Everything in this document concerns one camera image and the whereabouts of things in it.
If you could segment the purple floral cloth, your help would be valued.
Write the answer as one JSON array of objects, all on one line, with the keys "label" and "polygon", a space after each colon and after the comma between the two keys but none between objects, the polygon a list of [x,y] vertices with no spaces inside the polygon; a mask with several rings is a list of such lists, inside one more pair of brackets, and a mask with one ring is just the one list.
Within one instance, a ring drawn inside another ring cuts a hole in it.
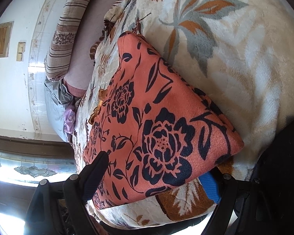
[{"label": "purple floral cloth", "polygon": [[64,131],[68,134],[72,134],[75,126],[76,113],[68,107],[64,112]]}]

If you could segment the stained glass window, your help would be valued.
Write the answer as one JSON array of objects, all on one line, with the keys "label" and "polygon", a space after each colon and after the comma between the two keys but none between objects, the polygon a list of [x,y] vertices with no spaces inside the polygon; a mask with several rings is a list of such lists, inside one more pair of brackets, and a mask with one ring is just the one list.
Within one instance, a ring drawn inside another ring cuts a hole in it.
[{"label": "stained glass window", "polygon": [[43,179],[51,183],[65,181],[76,172],[74,159],[34,158],[0,152],[0,181],[5,183],[37,187]]}]

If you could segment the orange floral blouse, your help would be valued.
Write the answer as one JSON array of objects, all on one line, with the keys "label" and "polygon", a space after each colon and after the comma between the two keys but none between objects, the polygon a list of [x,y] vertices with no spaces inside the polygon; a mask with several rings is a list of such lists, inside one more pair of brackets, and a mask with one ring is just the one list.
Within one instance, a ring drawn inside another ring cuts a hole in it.
[{"label": "orange floral blouse", "polygon": [[83,153],[104,151],[108,168],[93,201],[107,209],[182,186],[243,148],[218,106],[189,85],[141,35],[124,32],[119,68]]}]

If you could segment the wooden wall frame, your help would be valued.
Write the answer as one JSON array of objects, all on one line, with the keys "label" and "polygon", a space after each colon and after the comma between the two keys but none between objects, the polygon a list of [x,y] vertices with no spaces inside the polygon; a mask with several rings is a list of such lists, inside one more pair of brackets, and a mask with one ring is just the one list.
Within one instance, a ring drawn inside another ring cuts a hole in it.
[{"label": "wooden wall frame", "polygon": [[8,57],[13,21],[0,24],[0,58]]}]

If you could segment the beige wall switch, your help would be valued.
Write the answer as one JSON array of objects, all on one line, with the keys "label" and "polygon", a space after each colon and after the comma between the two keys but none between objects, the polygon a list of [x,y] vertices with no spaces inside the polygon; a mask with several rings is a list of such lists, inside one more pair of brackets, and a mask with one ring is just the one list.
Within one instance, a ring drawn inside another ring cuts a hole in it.
[{"label": "beige wall switch", "polygon": [[23,55],[25,52],[26,43],[19,42],[17,45],[16,61],[23,61]]}]

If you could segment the striped floral bolster pillow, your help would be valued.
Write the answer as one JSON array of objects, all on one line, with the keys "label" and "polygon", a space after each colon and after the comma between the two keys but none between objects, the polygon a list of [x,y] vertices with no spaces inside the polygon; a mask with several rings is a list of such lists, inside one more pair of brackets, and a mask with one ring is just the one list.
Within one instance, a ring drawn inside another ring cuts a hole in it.
[{"label": "striped floral bolster pillow", "polygon": [[81,19],[90,0],[66,0],[45,59],[46,77],[60,81],[67,74]]}]

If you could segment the cream leaf-pattern fleece blanket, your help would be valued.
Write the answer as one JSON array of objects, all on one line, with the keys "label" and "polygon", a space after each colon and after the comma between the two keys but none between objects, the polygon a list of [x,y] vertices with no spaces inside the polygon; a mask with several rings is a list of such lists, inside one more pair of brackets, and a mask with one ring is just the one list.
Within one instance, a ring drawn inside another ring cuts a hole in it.
[{"label": "cream leaf-pattern fleece blanket", "polygon": [[[77,111],[78,171],[88,165],[83,153],[92,123],[119,68],[118,39],[129,31],[143,36],[227,117],[244,145],[216,166],[249,180],[261,153],[294,118],[294,11],[286,0],[118,0],[104,19]],[[140,201],[98,209],[91,199],[86,208],[107,225],[131,230],[204,216],[215,203],[198,177]]]}]

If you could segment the pink mattress sheet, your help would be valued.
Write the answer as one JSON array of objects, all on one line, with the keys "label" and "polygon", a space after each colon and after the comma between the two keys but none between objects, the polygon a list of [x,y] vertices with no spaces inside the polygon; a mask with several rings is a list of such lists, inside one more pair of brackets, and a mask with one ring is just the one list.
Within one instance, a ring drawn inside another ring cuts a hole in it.
[{"label": "pink mattress sheet", "polygon": [[73,52],[64,85],[70,94],[84,96],[92,78],[94,59],[91,47],[99,41],[104,29],[103,18],[117,0],[90,0],[75,38]]}]

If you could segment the light blue pillow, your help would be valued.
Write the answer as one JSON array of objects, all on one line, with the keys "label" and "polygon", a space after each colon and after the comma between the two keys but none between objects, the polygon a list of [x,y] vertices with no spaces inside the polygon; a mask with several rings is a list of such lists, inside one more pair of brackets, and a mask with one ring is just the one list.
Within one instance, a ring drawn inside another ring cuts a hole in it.
[{"label": "light blue pillow", "polygon": [[44,95],[46,114],[51,127],[64,142],[69,142],[70,137],[65,132],[64,113],[72,104],[74,97],[68,92],[62,80],[50,81],[48,78],[44,82]]}]

